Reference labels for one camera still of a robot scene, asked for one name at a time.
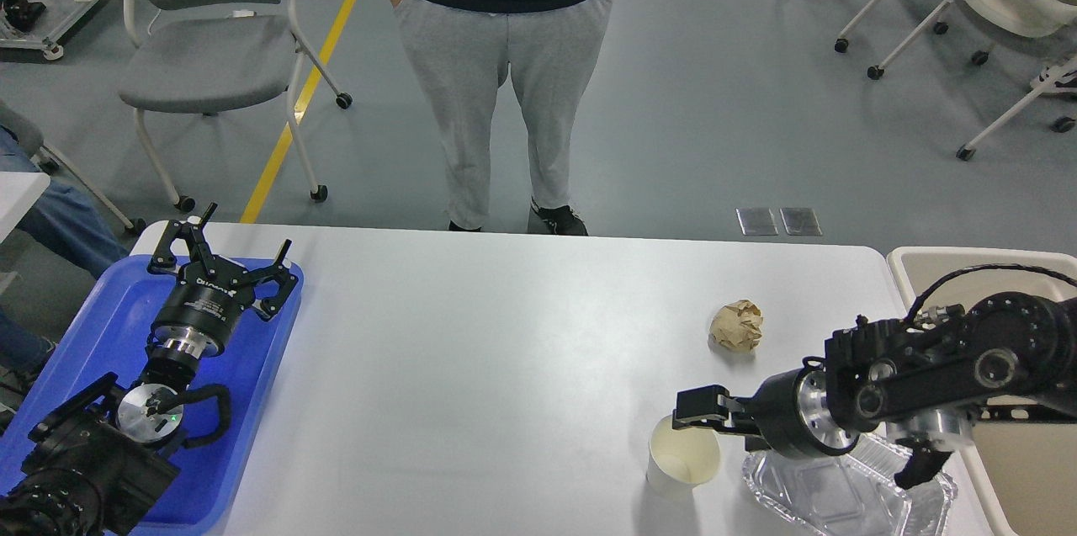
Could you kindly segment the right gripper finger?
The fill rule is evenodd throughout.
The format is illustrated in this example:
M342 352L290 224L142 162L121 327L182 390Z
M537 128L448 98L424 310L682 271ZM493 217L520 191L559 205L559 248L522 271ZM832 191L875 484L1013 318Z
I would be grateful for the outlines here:
M671 414L671 428L707 428L726 435L745 435L744 406L719 384L682 390Z

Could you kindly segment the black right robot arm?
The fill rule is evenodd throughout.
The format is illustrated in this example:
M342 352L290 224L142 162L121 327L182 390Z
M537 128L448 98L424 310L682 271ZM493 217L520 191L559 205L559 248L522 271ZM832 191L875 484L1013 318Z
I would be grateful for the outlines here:
M671 425L744 438L749 451L789 459L850 453L863 433L886 424L911 456L895 475L923 485L951 454L973 443L979 420L1007 421L989 399L1022 398L1030 422L1074 422L1074 300L1004 291L973 307L927 307L947 273L903 318L857 318L833 332L820 357L770 376L750 397L712 384L677 395Z

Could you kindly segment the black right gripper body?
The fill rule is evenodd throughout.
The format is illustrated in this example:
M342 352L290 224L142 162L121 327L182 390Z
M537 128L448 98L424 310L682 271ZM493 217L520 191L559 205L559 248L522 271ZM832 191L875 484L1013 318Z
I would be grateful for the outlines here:
M745 450L769 448L789 459L845 455L858 445L859 433L847 431L831 415L823 368L807 366L770 376L750 398L738 398L740 410L730 427L746 437Z

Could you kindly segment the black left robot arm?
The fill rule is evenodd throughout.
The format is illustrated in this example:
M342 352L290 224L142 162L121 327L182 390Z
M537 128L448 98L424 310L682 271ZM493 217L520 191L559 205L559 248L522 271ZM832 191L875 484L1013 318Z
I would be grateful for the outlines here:
M108 268L3 437L4 535L191 535L237 486L300 305L291 241L232 259L209 214Z

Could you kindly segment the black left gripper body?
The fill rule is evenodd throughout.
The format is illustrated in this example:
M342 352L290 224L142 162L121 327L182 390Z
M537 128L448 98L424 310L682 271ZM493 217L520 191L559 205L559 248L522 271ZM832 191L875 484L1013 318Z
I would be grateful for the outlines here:
M178 272L177 286L151 323L151 335L160 345L194 336L201 345L200 355L215 357L225 351L242 312L255 300L258 279L253 273L257 270L216 257L215 277L209 271L205 263L191 260Z

